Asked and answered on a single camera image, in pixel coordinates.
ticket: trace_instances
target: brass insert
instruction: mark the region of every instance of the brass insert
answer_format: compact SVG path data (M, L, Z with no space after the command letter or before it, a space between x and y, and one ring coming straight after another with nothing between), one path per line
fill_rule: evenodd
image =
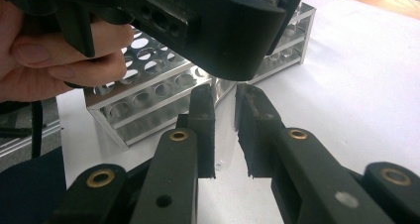
M86 184L90 187L102 187L108 185L115 178L115 173L110 168L103 168L90 174Z
M386 180L401 186L411 185L411 178L402 171L395 168L383 168L380 174Z
M305 140L308 138L308 134L304 131L293 129L288 132L289 136L296 140Z
M176 142L183 141L188 138L188 133L183 131L174 131L170 134L170 139Z

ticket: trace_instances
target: human hand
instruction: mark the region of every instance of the human hand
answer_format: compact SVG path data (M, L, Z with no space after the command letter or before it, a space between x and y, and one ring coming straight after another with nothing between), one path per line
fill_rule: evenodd
M133 40L129 25L92 23L95 60L85 57L61 33L23 35L24 14L0 0L0 102L35 101L57 96L64 81L98 86L126 73L121 48Z

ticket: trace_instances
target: test tube rack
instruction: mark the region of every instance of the test tube rack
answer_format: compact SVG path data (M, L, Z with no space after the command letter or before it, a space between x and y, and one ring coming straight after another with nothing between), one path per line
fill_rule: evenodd
M266 56L254 84L294 64L302 64L308 47L315 8L302 3L271 56ZM192 88L208 83L215 106L235 85L220 79L134 29L133 42L123 49L127 73L121 80L85 88L86 108L118 146L130 146L187 113Z

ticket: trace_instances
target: white table surface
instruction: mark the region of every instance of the white table surface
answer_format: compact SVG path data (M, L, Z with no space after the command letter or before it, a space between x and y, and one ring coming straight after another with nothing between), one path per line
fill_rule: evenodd
M420 21L354 0L303 1L317 8L305 62L256 86L286 126L311 131L343 166L363 172L387 161L420 174ZM221 114L233 101L217 109L223 131L232 130ZM67 185L92 166L130 169L153 155L159 134L121 151L87 112L82 91L57 104ZM199 181L198 223L281 223L270 180L247 177L235 134L223 136L217 178Z

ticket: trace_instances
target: fingernail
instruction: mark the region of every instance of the fingernail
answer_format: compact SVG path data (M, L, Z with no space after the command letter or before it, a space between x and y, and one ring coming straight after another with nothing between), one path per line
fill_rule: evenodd
M18 53L27 63L43 62L50 58L49 52L44 47L33 44L18 46Z
M49 68L49 74L56 78L68 79L74 78L74 71L66 66L55 66Z

